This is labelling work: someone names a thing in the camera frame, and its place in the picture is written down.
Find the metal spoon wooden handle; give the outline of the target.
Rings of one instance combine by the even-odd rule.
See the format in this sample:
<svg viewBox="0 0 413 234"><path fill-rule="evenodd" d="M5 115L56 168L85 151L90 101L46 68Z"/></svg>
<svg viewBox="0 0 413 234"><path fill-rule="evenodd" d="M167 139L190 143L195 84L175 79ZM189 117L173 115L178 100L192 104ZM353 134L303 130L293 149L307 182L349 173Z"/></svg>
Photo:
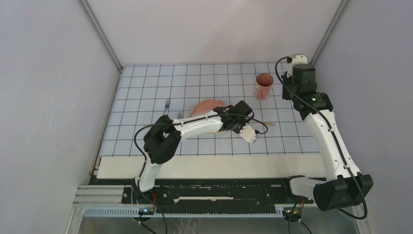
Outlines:
<svg viewBox="0 0 413 234"><path fill-rule="evenodd" d="M261 120L257 120L257 119L254 119L254 118L251 118L251 119L250 119L250 122L260 123L260 124L266 125L266 126L275 126L274 123L271 123L271 122L262 122Z"/></svg>

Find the cream pink branch plate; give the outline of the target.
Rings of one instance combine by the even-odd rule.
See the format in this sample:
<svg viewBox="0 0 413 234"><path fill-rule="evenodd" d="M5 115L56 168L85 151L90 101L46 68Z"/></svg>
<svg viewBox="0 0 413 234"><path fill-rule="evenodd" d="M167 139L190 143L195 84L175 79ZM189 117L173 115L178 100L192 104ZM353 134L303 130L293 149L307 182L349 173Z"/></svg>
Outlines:
<svg viewBox="0 0 413 234"><path fill-rule="evenodd" d="M195 138L201 134L216 134L220 132L220 128L222 127L222 123L218 124L218 117L213 117L205 119L205 115L208 116L216 115L217 113L214 112L214 108L216 107L225 107L226 103L221 100L216 99L208 99L201 101L199 104L195 105L192 116L189 117L191 120L196 119L197 121L192 122L189 126L194 130L190 130L185 135L188 135L188 138Z"/></svg>

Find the pink patterned mug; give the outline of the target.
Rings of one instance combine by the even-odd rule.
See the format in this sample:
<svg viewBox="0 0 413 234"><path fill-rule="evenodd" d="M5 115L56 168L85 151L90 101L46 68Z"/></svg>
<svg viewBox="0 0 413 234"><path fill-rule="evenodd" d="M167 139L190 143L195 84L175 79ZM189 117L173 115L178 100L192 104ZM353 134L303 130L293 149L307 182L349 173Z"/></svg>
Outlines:
<svg viewBox="0 0 413 234"><path fill-rule="evenodd" d="M257 99L266 99L270 94L273 83L274 79L270 74L262 73L257 75L254 91L255 97Z"/></svg>

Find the iridescent rainbow fork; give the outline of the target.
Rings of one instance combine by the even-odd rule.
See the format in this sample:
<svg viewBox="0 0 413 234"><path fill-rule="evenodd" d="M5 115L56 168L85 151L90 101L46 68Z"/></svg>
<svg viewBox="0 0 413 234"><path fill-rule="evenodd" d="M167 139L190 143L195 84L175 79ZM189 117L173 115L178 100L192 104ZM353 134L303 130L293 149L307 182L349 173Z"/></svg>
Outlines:
<svg viewBox="0 0 413 234"><path fill-rule="evenodd" d="M163 115L166 115L166 114L167 114L167 112L168 112L168 110L169 110L169 106L170 106L170 99L168 98L168 99L166 99L166 102L165 102Z"/></svg>

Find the metal cutlery piece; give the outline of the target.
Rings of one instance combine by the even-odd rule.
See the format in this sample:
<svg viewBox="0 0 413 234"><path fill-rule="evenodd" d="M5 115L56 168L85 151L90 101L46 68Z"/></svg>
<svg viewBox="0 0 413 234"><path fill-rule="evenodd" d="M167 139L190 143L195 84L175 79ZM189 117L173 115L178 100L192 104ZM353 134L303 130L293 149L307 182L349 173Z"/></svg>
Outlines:
<svg viewBox="0 0 413 234"><path fill-rule="evenodd" d="M195 107L194 105L191 105L191 106L190 106L188 117L191 117L191 116L192 116L192 112L193 112L194 107Z"/></svg>

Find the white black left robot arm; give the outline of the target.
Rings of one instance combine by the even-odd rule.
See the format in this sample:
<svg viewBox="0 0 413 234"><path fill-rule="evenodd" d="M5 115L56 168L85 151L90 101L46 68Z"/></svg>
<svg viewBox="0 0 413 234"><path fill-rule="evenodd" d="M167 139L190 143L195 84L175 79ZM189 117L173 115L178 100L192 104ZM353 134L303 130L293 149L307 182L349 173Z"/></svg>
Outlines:
<svg viewBox="0 0 413 234"><path fill-rule="evenodd" d="M195 117L171 119L163 115L154 124L137 130L133 141L145 161L141 172L134 178L133 197L140 203L151 200L161 166L174 157L183 140L207 133L233 131L248 143L254 143L260 132L250 126L253 119L251 107L240 101Z"/></svg>

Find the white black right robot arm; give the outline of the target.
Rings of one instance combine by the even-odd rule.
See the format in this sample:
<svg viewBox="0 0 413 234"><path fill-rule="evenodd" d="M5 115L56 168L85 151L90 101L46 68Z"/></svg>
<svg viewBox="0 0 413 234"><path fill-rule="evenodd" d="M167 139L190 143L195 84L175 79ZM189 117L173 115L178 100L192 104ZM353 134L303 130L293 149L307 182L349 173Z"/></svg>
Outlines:
<svg viewBox="0 0 413 234"><path fill-rule="evenodd" d="M293 176L282 188L282 198L293 203L300 196L315 201L322 211L340 210L363 205L373 186L369 174L361 173L339 133L333 106L326 93L317 91L316 71L310 64L296 64L281 76L282 98L293 107L307 124L318 145L325 169L325 181L303 175Z"/></svg>

